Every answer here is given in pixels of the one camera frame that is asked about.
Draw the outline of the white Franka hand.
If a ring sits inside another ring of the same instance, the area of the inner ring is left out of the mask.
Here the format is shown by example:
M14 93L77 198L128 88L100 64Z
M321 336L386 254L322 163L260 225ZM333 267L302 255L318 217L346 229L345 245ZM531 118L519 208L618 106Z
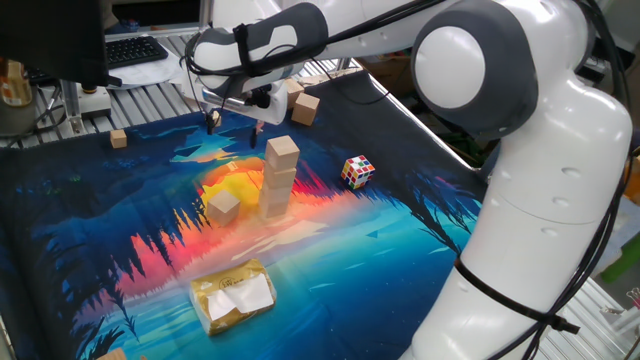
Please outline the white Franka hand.
M257 121L249 139L252 149L257 146L264 123L279 125L284 120L287 106L288 90L283 81L255 88L244 95L242 105L236 112ZM207 134L212 135L217 126L216 112L207 113L205 120Z

